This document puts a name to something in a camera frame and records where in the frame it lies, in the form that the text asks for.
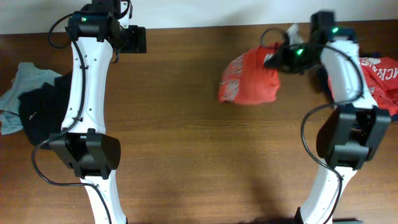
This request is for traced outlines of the red grey-printed t-shirt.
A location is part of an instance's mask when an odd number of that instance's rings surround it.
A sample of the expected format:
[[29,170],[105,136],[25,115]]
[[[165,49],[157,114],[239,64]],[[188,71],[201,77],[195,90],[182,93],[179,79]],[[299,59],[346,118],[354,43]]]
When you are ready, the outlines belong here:
[[260,105],[276,100],[280,88],[277,70],[264,67],[278,43],[258,46],[235,58],[224,70],[219,84],[218,101],[237,105]]

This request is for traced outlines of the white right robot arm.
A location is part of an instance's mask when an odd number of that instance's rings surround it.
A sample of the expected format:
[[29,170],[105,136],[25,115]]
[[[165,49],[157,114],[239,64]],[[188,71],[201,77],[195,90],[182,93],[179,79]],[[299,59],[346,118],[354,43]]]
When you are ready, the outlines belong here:
[[[281,72],[303,73],[322,66],[328,75],[333,101],[310,110],[300,126],[307,154],[318,164],[318,173],[306,201],[292,223],[333,223],[333,214],[349,181],[376,153],[390,123],[388,110],[379,107],[369,92],[359,61],[359,44],[352,29],[335,26],[312,29],[308,42],[294,42],[281,31],[283,43],[264,66]],[[331,108],[320,128],[313,154],[305,126],[316,112]]]

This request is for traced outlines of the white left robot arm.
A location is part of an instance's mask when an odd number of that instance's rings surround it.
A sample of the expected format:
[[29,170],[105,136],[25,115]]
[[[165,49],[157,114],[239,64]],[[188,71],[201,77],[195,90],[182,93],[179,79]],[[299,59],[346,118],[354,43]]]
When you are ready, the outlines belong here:
[[131,17],[130,9],[77,11],[66,28],[72,83],[61,132],[51,135],[49,145],[86,189],[95,223],[127,223],[116,183],[121,144],[106,134],[104,96],[112,57],[146,52],[146,30],[131,25]]

